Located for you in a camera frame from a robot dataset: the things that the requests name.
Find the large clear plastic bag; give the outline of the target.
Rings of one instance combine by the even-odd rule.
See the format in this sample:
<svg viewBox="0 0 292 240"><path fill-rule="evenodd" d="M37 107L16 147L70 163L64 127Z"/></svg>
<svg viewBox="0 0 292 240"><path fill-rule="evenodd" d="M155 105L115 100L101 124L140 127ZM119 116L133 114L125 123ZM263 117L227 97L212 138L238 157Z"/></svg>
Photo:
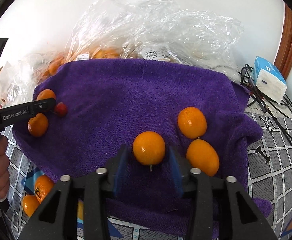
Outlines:
<svg viewBox="0 0 292 240"><path fill-rule="evenodd" d="M66 61L143 59L201 67L239 80L235 18L182 9L174 0L98 0L74 28Z"/></svg>

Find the small red fruit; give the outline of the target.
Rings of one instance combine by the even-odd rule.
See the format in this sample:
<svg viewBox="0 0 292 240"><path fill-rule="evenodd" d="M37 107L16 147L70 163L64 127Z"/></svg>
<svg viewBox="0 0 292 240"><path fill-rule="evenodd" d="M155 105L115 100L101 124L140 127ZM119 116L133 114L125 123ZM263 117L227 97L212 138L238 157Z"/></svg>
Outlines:
<svg viewBox="0 0 292 240"><path fill-rule="evenodd" d="M63 102L58 103L54 108L54 113L60 117L66 116L66 114L68 113L66 104Z"/></svg>

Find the large orange with stem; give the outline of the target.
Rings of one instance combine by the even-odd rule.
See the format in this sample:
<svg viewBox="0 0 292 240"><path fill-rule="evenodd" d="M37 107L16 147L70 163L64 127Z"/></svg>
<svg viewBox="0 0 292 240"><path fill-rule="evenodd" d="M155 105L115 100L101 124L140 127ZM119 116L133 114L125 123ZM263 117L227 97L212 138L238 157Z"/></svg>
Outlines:
<svg viewBox="0 0 292 240"><path fill-rule="evenodd" d="M34 184L34 194L39 203L45 199L45 197L50 193L51 189L53 189L54 185L54 181L47 175L39 176L36 179Z"/></svg>

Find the brown wooden door frame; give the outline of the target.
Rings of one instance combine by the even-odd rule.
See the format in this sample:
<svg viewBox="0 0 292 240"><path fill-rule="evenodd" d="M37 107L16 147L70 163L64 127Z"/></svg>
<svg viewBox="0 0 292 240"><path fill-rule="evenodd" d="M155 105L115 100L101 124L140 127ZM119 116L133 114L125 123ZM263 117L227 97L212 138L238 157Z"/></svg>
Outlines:
<svg viewBox="0 0 292 240"><path fill-rule="evenodd" d="M274 65L287 79L292 69L292 10L287 4L284 5L283 28Z"/></svg>

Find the blue white tissue pack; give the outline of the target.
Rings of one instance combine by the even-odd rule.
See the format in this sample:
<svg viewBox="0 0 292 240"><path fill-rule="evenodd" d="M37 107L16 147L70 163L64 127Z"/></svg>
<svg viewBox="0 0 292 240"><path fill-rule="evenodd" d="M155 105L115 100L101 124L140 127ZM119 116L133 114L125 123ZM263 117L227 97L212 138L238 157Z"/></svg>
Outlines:
<svg viewBox="0 0 292 240"><path fill-rule="evenodd" d="M280 103L286 93L287 83L280 71L268 60L257 56L253 68L254 82L266 96Z"/></svg>

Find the grey checkered tablecloth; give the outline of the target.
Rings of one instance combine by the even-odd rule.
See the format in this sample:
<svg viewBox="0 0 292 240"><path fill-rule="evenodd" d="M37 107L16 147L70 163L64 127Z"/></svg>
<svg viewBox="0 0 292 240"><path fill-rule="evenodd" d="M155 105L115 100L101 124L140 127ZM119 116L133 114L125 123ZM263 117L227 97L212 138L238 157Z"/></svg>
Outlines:
<svg viewBox="0 0 292 240"><path fill-rule="evenodd" d="M282 134L273 119L248 113L262 127L263 137L248 147L248 186L254 198L269 200L270 213L266 219L278 239L290 239L292 230L288 224L292 220L292 146ZM12 128L3 132L8 139L6 154L10 158L9 207L5 214L8 227L14 238L18 238L28 221L23 212L21 200L33 191L33 184L43 172L33 165L21 152L13 137Z"/></svg>

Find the purple towel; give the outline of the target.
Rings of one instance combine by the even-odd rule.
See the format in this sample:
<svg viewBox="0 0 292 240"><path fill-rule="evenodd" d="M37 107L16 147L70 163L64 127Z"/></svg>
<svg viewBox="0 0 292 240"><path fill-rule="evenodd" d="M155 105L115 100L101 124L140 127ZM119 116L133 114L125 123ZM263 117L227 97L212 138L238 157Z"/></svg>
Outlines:
<svg viewBox="0 0 292 240"><path fill-rule="evenodd" d="M49 127L39 138L30 135L27 122L12 132L23 154L53 180L95 171L145 131L157 132L185 155L191 141L177 116L192 106L207 120L203 138L219 156L217 176L248 186L247 149L263 130L244 112L248 92L224 74L160 61L96 59L61 66L34 94L44 89L66 104L67 115L47 113Z"/></svg>

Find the small orange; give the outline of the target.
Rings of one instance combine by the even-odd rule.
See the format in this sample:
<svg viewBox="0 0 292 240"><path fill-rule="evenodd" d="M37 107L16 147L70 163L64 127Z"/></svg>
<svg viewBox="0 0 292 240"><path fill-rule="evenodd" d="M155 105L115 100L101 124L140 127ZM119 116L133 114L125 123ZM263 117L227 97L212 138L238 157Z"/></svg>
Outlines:
<svg viewBox="0 0 292 240"><path fill-rule="evenodd" d="M186 158L190 164L199 168L208 176L214 176L219 169L220 161L214 148L202 139L196 139L189 145Z"/></svg>
<svg viewBox="0 0 292 240"><path fill-rule="evenodd" d="M180 111L177 124L182 134L189 139L196 139L207 131L207 121L196 107L186 107Z"/></svg>
<svg viewBox="0 0 292 240"><path fill-rule="evenodd" d="M163 161L165 156L164 139L153 131L137 135L132 149L136 160L143 165L157 165Z"/></svg>
<svg viewBox="0 0 292 240"><path fill-rule="evenodd" d="M40 205L35 195L26 195L23 198L23 210L28 217L31 217Z"/></svg>

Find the bagged oranges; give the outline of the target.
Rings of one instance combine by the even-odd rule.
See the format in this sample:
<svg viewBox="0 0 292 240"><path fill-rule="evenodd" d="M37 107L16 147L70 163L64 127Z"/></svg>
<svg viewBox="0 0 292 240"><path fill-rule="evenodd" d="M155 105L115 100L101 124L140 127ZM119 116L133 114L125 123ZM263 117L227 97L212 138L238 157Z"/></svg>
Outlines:
<svg viewBox="0 0 292 240"><path fill-rule="evenodd" d="M120 58L120 50L118 48L92 48L82 54L75 54L67 59L64 53L58 53L44 68L43 74L40 74L40 81L46 80L50 76L57 74L58 69L70 61L85 61L90 59L118 59Z"/></svg>

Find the clear bag with fruit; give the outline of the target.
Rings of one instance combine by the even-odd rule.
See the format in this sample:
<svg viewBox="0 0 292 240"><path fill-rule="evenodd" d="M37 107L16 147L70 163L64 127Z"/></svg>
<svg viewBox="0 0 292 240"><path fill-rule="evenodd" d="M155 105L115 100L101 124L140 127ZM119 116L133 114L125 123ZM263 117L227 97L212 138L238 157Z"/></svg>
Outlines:
<svg viewBox="0 0 292 240"><path fill-rule="evenodd" d="M40 74L57 54L53 51L33 53L23 60L1 67L0 108L30 101L34 89L43 82L40 81Z"/></svg>

